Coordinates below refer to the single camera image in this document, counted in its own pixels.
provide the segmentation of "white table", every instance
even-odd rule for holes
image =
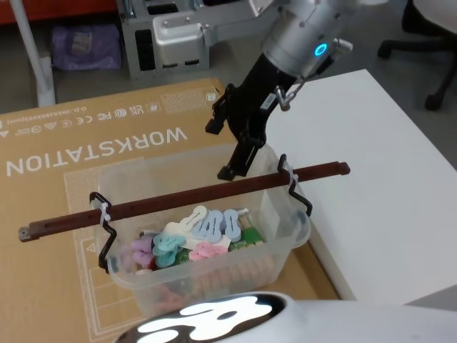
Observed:
[[[297,167],[351,167],[301,185],[339,294],[457,310],[454,168],[367,71],[311,82],[291,106],[272,114],[268,144]]]

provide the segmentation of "cardboard box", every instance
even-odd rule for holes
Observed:
[[[204,131],[223,89],[204,79],[0,116],[0,342],[112,342],[144,319],[98,268],[93,227],[28,243],[19,227],[89,209],[106,166],[233,143]],[[298,254],[267,289],[334,298],[310,248]]]

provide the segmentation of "chair leg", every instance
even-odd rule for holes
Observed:
[[[444,95],[448,90],[454,76],[457,73],[457,53],[454,54],[454,60],[452,62],[451,68],[448,70],[448,73],[444,77],[443,82],[440,85],[440,88],[435,94],[430,94],[427,96],[426,100],[426,109],[429,111],[436,111],[441,107],[441,104],[444,100]]]
[[[378,50],[378,57],[388,59],[392,50],[411,52],[434,52],[450,49],[449,41],[432,39],[428,41],[383,41]]]

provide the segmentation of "gray floor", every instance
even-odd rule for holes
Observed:
[[[422,39],[401,31],[404,0],[362,10],[346,27],[342,37],[355,44],[352,55],[340,60],[325,76],[368,69],[381,86],[410,116],[423,133],[457,168],[457,81],[450,88],[442,110],[427,112],[426,95],[436,90],[451,62],[448,54],[394,53],[389,61],[376,57],[384,39]],[[32,29],[41,51],[46,51],[50,23],[34,24]],[[36,106],[33,82],[19,33],[15,26],[0,27],[0,113]],[[131,81],[124,64],[115,71],[54,72],[58,102],[140,89],[169,82],[216,76],[224,83],[240,83],[260,51],[260,39],[239,39],[219,44],[211,51],[209,71],[171,78]]]

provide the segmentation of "plastic storage box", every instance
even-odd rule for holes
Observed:
[[[120,204],[148,197],[219,184],[219,169],[234,146],[224,145],[150,160],[135,160],[108,169],[99,180],[99,191]],[[247,177],[277,172],[274,151],[262,148]],[[189,262],[151,273],[136,274],[130,242],[147,229],[160,233],[169,222],[179,222],[197,206],[191,205],[112,222],[117,238],[108,257],[113,280],[130,289],[146,316],[155,316],[191,302],[247,292],[274,282],[291,249],[304,244],[311,226],[305,208],[288,194],[288,187],[243,194],[203,203],[208,209],[249,209],[264,244],[210,259]],[[107,234],[96,229],[98,252]]]

